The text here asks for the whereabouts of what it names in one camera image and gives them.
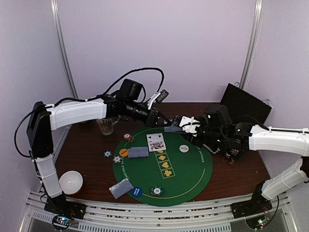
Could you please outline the teal chip off mat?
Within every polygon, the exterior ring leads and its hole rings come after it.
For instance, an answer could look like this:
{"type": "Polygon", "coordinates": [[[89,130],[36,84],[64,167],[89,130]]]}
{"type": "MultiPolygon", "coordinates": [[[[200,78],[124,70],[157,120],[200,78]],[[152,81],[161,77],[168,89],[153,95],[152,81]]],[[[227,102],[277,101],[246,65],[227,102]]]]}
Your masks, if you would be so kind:
{"type": "Polygon", "coordinates": [[[104,155],[104,157],[109,158],[109,157],[112,156],[112,151],[106,150],[106,151],[104,151],[103,155],[104,155]]]}

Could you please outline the poker chip stack front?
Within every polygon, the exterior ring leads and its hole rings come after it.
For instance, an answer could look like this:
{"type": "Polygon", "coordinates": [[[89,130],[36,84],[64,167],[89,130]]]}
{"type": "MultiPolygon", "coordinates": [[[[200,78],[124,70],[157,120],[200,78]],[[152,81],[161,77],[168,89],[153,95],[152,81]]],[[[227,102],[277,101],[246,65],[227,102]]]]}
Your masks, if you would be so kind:
{"type": "Polygon", "coordinates": [[[162,195],[162,193],[163,193],[163,190],[159,186],[154,186],[154,187],[151,188],[151,194],[153,196],[160,196],[160,195],[162,195]]]}

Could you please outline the playing card deck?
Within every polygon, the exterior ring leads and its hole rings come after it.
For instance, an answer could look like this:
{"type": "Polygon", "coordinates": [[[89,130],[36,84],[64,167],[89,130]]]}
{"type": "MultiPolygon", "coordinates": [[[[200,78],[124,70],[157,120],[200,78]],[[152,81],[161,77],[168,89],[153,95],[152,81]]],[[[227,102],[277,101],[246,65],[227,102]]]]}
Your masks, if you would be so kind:
{"type": "Polygon", "coordinates": [[[182,129],[172,124],[171,126],[164,127],[164,132],[182,132],[182,129]]]}

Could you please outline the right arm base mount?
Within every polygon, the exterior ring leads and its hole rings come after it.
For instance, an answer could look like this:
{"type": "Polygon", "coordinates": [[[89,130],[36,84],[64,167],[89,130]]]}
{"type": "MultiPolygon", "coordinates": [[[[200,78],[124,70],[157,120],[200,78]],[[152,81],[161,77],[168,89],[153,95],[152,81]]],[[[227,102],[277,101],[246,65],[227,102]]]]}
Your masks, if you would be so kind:
{"type": "Polygon", "coordinates": [[[265,209],[272,209],[272,204],[269,200],[248,200],[231,204],[231,211],[234,218],[262,213],[265,209]]]}

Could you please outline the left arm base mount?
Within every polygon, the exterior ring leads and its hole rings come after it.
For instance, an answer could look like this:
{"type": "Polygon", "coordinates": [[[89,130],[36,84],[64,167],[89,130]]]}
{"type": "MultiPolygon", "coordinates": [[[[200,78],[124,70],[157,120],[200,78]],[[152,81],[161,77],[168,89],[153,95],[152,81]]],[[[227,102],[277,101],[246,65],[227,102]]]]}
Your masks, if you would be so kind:
{"type": "Polygon", "coordinates": [[[83,219],[86,205],[67,201],[65,195],[62,194],[55,198],[48,197],[44,210],[69,219],[83,219]]]}

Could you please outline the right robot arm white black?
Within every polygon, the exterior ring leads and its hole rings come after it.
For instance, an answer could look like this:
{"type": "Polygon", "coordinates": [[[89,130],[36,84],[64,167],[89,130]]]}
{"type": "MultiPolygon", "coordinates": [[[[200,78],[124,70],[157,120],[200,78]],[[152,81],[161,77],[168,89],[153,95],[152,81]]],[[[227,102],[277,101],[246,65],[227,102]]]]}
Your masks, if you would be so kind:
{"type": "Polygon", "coordinates": [[[266,127],[262,124],[221,122],[217,116],[175,116],[173,125],[184,132],[191,144],[214,147],[230,160],[235,160],[247,151],[283,153],[299,158],[276,177],[263,182],[253,199],[248,201],[248,210],[258,213],[277,195],[301,182],[309,180],[309,130],[266,127]]]}

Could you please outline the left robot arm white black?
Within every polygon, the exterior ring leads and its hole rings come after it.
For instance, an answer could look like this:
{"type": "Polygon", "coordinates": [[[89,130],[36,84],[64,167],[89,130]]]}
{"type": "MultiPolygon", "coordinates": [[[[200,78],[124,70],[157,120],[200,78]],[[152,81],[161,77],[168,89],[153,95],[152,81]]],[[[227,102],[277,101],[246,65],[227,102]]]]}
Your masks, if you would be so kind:
{"type": "Polygon", "coordinates": [[[51,198],[50,206],[60,215],[70,207],[65,201],[56,172],[55,162],[73,124],[116,116],[128,116],[147,127],[163,127],[171,122],[154,106],[167,97],[163,91],[155,93],[147,103],[118,100],[109,94],[92,99],[58,104],[34,104],[27,126],[30,154],[37,165],[39,179],[51,198]]]}

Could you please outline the poker chip stack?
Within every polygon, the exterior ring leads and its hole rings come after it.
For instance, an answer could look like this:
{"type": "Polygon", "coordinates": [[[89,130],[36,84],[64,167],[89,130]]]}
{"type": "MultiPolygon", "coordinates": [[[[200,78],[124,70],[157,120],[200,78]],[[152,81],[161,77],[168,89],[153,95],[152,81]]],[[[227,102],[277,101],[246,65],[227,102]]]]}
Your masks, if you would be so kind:
{"type": "Polygon", "coordinates": [[[159,186],[154,186],[154,187],[151,188],[151,194],[153,196],[160,196],[160,195],[162,195],[162,193],[163,193],[163,190],[159,186]]]}
{"type": "Polygon", "coordinates": [[[128,143],[134,142],[134,137],[130,133],[125,133],[123,135],[123,139],[126,140],[128,143]]]}

